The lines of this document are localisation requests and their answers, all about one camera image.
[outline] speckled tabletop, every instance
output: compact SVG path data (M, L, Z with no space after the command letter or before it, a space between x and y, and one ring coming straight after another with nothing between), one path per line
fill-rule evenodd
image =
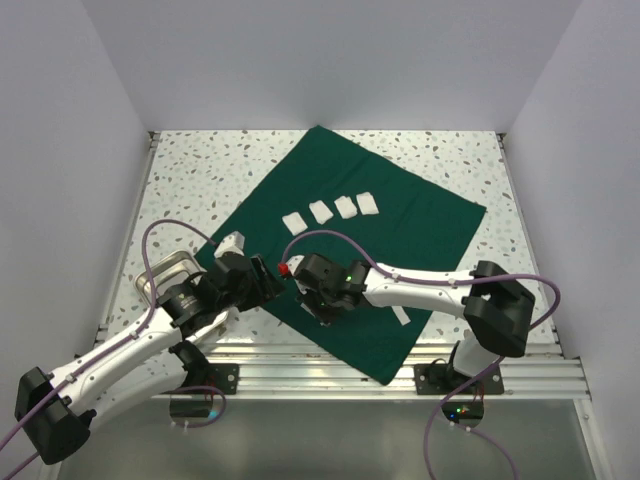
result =
M487 207L482 224L459 269L479 259L499 263L508 272L533 273L522 219L518 214L494 132L338 131L403 169ZM304 131L162 132L126 254L122 278L109 315L109 336L137 319L145 303L133 279L143 271L140 240L152 221L171 217L213 233L260 181L300 140ZM154 263L175 250L195 253L201 240L179 226L161 225L151 233ZM546 306L538 285L536 316ZM418 343L454 343L464 338L464 320L435 313ZM213 334L215 343L303 344L310 341L262 309L244 312ZM551 321L531 332L529 342L555 344Z

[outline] gray floor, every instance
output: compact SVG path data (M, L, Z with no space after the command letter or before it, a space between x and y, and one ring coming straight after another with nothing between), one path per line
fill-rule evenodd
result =
M154 400L97 432L61 479L425 479L431 402L231 401L225 418L183 435ZM502 401L480 427L512 454L522 480L593 479L571 401ZM511 479L493 446L436 422L440 480Z

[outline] mounting plate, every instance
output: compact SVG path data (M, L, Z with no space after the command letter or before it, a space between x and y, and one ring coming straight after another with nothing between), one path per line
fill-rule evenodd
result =
M235 395L240 378L240 365L237 363L212 363L209 365L208 377L214 386L225 395Z
M416 393L418 395L446 395L449 393L452 388L445 388L440 385L433 385L428 381L427 371L429 369L433 369L432 373L436 377L440 377L445 369L447 368L447 364L428 364L428 363L419 363L414 365L413 367L413 379L416 383ZM479 380L480 383L484 386L484 395L502 395L504 393L504 384L502 383L502 372L500 371L500 366L498 365L496 369L488 374L486 377ZM473 395L473 391L469 388L466 391L462 392L464 394Z

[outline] green towel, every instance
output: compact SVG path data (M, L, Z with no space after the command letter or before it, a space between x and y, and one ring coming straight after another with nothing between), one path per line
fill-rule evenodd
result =
M379 215L344 220L335 199L371 192ZM334 216L316 223L309 204L322 200ZM239 231L246 255L260 253L274 273L292 235L282 217L299 212L309 230L327 228L345 233L376 261L401 268L455 270L475 234L485 208L404 171L383 157L322 127L309 130L291 152L216 232L215 238ZM359 254L350 245L327 235L301 240L291 255L319 253L348 266ZM196 255L209 268L213 249L205 245ZM330 327L304 311L295 301L295 282L264 306L335 357L383 385L402 366L431 315L406 309L411 322L402 326L390 308L361 308L344 314Z

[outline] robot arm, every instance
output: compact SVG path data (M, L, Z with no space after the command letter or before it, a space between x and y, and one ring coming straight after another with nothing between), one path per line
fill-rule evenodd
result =
M482 261L474 270L457 272L406 270L378 264L391 276L362 261L353 261L344 268L317 254L292 257L287 266L300 290L303 308L323 325L334 323L345 310L363 307L411 307L464 318L472 335L456 348L452 365L465 377L475 376L500 356L522 357L525 353L535 303L533 294L515 280L464 284L506 273L493 262ZM440 280L441 285L422 285L402 278L436 283Z
M248 310L284 291L260 256L242 255L241 236L236 235L221 243L212 268L197 283L190 278L158 298L157 311L142 331L138 330L148 312L83 357L49 374L36 367L22 376L15 409L18 421L68 382L23 427L44 463L64 460L87 441L90 427L145 398L203 385L208 362L189 339L221 312L233 307ZM111 351L114 345L121 346ZM96 358L91 367L74 375Z

